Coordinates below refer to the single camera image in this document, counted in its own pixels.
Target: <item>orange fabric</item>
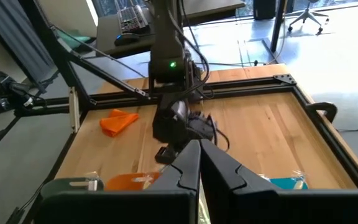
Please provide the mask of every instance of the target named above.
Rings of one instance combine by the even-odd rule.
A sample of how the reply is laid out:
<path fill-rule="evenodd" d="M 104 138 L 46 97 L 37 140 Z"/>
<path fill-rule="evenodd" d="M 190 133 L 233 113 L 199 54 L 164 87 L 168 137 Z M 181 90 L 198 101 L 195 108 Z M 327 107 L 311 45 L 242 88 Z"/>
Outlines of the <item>orange fabric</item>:
<path fill-rule="evenodd" d="M 159 172 L 118 175 L 107 182 L 104 190 L 143 190 L 145 182 L 152 184 L 160 175 Z"/>
<path fill-rule="evenodd" d="M 99 124 L 104 134 L 114 137 L 138 118 L 138 114 L 127 114 L 121 110 L 114 109 L 110 111 L 109 117 L 101 119 Z"/>

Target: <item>green indicator light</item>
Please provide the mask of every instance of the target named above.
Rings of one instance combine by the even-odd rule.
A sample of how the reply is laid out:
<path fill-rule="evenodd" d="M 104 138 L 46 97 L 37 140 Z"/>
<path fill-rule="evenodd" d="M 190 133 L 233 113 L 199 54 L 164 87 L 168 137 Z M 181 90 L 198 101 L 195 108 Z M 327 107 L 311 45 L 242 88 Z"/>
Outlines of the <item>green indicator light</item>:
<path fill-rule="evenodd" d="M 170 66 L 171 68 L 175 68 L 175 67 L 177 66 L 177 63 L 176 63 L 176 62 L 171 62 L 171 63 L 169 64 L 169 66 Z"/>

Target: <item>keyboard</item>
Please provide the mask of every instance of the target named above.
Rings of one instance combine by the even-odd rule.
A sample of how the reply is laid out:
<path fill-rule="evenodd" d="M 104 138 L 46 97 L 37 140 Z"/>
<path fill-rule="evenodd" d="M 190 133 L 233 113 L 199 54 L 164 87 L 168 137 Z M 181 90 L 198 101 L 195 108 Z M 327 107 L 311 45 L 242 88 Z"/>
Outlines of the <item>keyboard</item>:
<path fill-rule="evenodd" d="M 117 14 L 123 34 L 144 34 L 150 30 L 150 25 L 139 5 L 120 9 Z"/>

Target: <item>office chair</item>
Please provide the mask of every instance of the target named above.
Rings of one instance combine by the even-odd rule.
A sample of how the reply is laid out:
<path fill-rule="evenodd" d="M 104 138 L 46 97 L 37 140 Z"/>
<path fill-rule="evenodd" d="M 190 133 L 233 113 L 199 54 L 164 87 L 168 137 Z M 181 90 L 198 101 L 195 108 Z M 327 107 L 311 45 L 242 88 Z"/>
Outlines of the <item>office chair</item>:
<path fill-rule="evenodd" d="M 312 21 L 315 21 L 317 24 L 320 25 L 320 28 L 318 29 L 318 32 L 320 33 L 321 31 L 323 31 L 323 28 L 321 27 L 321 23 L 315 18 L 316 16 L 324 16 L 327 17 L 326 22 L 329 21 L 329 17 L 327 15 L 318 13 L 318 12 L 313 12 L 310 11 L 310 4 L 311 3 L 316 3 L 319 0 L 309 0 L 308 2 L 308 6 L 306 7 L 306 9 L 303 12 L 295 12 L 295 13 L 289 13 L 287 15 L 285 15 L 286 17 L 288 16 L 298 16 L 293 22 L 291 22 L 290 26 L 288 27 L 288 31 L 291 32 L 292 31 L 292 24 L 298 22 L 299 20 L 303 20 L 303 23 L 305 23 L 306 19 L 309 18 Z"/>

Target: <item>computer mouse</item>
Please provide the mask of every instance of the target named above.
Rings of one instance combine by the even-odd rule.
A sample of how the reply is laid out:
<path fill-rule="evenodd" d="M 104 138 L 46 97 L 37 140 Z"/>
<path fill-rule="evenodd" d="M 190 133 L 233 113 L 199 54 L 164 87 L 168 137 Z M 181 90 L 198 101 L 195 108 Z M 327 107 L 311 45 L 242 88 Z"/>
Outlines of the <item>computer mouse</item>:
<path fill-rule="evenodd" d="M 125 33 L 118 35 L 116 40 L 114 41 L 114 45 L 122 46 L 127 44 L 132 44 L 138 42 L 140 40 L 140 36 L 137 34 Z"/>

